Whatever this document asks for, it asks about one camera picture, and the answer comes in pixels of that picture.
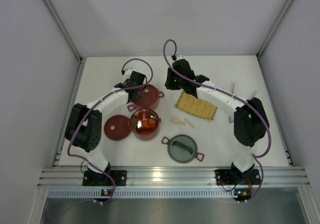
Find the gray floor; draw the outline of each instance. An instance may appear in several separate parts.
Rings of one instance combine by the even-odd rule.
[[[262,189],[248,204],[237,204],[233,199],[114,199],[102,207],[84,202],[64,215],[64,210],[79,200],[47,202],[41,224],[308,223],[296,189]]]

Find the dish cloth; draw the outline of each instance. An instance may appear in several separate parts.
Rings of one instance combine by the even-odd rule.
[[[190,94],[186,94],[184,91],[181,93],[175,107],[198,118],[207,120],[213,120],[217,111],[217,107],[213,104],[197,99]]]

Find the red lid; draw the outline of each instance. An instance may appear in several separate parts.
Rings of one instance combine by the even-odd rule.
[[[130,120],[124,115],[114,115],[105,122],[103,129],[108,138],[119,141],[130,134]]]
[[[147,84],[146,87],[140,91],[140,96],[141,99],[134,103],[141,108],[147,108],[159,99],[159,90],[153,85]]]

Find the white table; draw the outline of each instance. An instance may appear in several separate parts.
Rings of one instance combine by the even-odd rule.
[[[75,103],[86,104],[106,93],[112,87],[123,82],[121,76],[122,65],[131,57],[91,57],[86,60],[82,79],[79,85]],[[237,151],[237,140],[233,135],[233,124],[228,121],[228,116],[221,110],[217,110],[214,121],[206,121],[188,115],[175,108],[175,104],[181,91],[166,90],[165,80],[167,78],[167,68],[162,56],[139,57],[153,67],[154,77],[151,82],[159,90],[164,92],[165,97],[160,100],[156,112],[162,119],[159,134],[152,140],[141,141],[133,133],[121,141],[108,139],[103,131],[103,126],[109,118],[102,114],[101,150],[112,166],[213,166],[228,167],[234,160]],[[235,82],[234,93],[242,98],[252,98],[256,92],[265,108],[266,115],[270,123],[272,145],[270,152],[260,159],[263,166],[283,167],[288,166],[288,161],[284,146],[276,124],[275,116],[267,94],[265,83],[260,71],[260,67],[255,56],[186,56],[191,68],[196,75],[203,74],[210,78],[216,85],[231,91],[232,83]],[[127,67],[133,67],[150,77],[148,67],[139,61],[133,61]],[[122,106],[115,110],[111,116],[123,114],[131,116],[127,106]],[[177,116],[181,120],[188,118],[195,129],[188,125],[176,125],[170,121],[171,116]],[[203,162],[194,159],[188,164],[174,162],[168,155],[167,146],[161,144],[163,136],[169,138],[187,134],[197,143],[198,151],[205,154]],[[261,154],[267,148],[267,135],[259,140],[257,154]],[[78,166],[81,159],[72,158],[67,155],[69,142],[66,140],[60,165]],[[75,147],[71,153],[77,154]]]

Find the white wall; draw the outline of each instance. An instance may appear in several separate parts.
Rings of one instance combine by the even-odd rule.
[[[52,0],[83,56],[256,54],[286,0]]]
[[[41,0],[0,0],[0,223],[26,223],[76,68]]]
[[[320,0],[295,0],[261,59],[289,150],[320,203]]]

